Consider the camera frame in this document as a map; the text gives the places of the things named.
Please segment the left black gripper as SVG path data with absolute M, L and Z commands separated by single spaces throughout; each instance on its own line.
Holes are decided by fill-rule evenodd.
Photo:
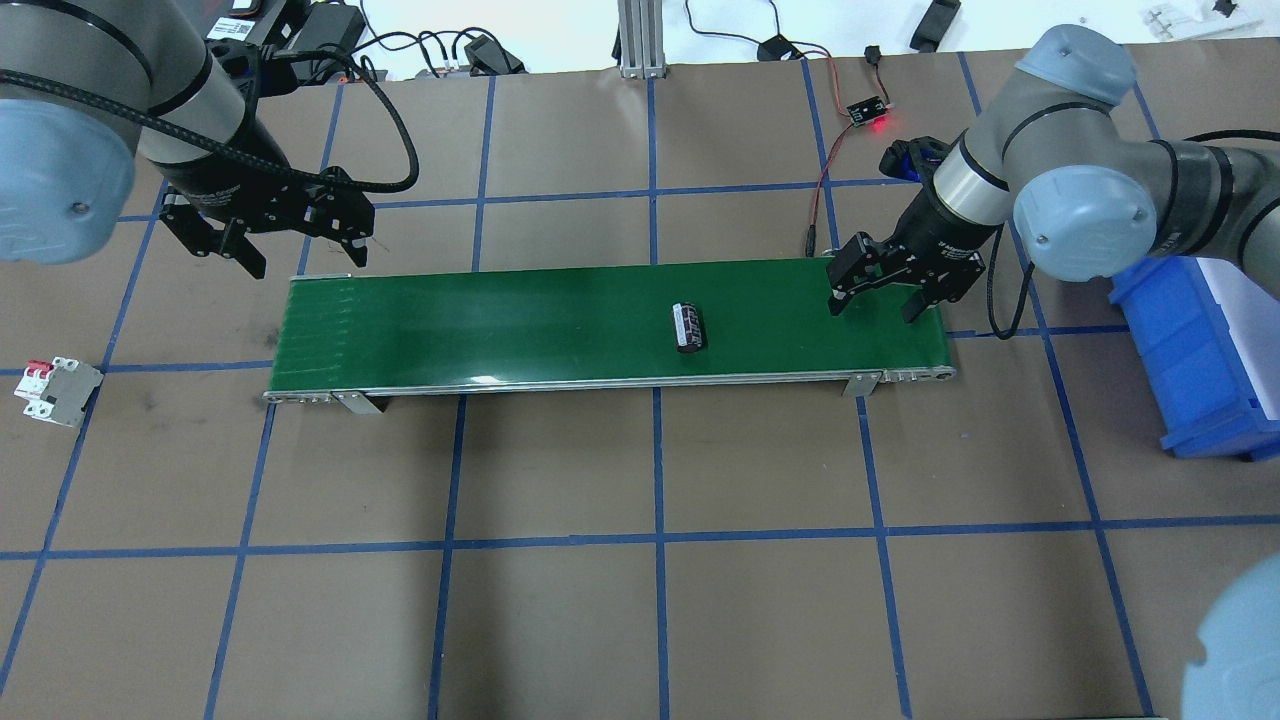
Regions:
M 168 190 L 159 219 L 195 256 L 232 260 L 261 281 L 268 260 L 247 234 L 316 236 L 338 243 L 355 266 L 365 268 L 375 208 L 356 190 L 262 176 L 204 195 Z

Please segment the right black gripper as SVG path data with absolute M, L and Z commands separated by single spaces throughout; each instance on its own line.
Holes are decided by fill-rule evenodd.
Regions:
M 826 273 L 831 316 L 844 313 L 852 299 L 888 283 L 918 288 L 901 306 L 905 323 L 916 322 L 946 300 L 945 291 L 969 291 L 986 269 L 979 255 L 986 225 L 952 210 L 932 184 L 924 184 L 892 234 L 874 241 L 855 234 L 829 255 Z

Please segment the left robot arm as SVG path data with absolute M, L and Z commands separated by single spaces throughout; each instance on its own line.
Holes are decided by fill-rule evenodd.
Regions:
M 339 167 L 293 168 L 259 119 L 300 87 L 284 47 L 210 38 L 173 1 L 3 4 L 3 261 L 63 265 L 111 238 L 143 158 L 159 220 L 262 278 L 252 234 L 296 231 L 365 266 L 375 215 Z

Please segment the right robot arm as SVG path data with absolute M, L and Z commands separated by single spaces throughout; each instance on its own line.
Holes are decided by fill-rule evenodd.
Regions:
M 937 161 L 914 161 L 920 190 L 892 234 L 856 234 L 827 268 L 828 309 L 913 287 L 914 322 L 959 301 L 1005 225 L 1057 281 L 1112 277 L 1146 258 L 1231 263 L 1277 293 L 1277 154 L 1229 145 L 1229 131 L 1126 141 L 1111 117 L 1137 83 L 1132 54 L 1082 26 L 1047 29 L 995 100 Z

